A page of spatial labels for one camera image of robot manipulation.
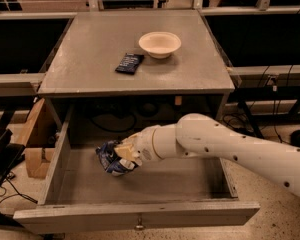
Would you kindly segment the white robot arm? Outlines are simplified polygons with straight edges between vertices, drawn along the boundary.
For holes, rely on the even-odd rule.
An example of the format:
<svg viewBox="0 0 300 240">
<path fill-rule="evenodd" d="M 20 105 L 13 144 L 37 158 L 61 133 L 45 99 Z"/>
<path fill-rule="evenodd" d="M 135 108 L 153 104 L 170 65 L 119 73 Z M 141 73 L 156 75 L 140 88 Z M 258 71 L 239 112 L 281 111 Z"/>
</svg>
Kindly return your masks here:
<svg viewBox="0 0 300 240">
<path fill-rule="evenodd" d="M 218 157 L 272 181 L 300 197 L 300 148 L 237 133 L 202 114 L 155 125 L 125 138 L 116 154 L 142 164 L 168 158 Z"/>
</svg>

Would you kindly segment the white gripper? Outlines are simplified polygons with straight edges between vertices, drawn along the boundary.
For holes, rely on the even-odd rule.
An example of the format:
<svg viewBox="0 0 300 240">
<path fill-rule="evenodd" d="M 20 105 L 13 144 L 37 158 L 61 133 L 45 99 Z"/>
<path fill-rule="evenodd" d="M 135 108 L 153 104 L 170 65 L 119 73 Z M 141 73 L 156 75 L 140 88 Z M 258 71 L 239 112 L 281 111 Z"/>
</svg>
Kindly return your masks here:
<svg viewBox="0 0 300 240">
<path fill-rule="evenodd" d="M 156 154 L 153 146 L 153 137 L 157 128 L 158 125 L 147 127 L 141 132 L 123 139 L 122 144 L 114 148 L 116 154 L 133 162 L 136 162 L 137 159 L 141 162 L 158 162 L 160 157 Z"/>
</svg>

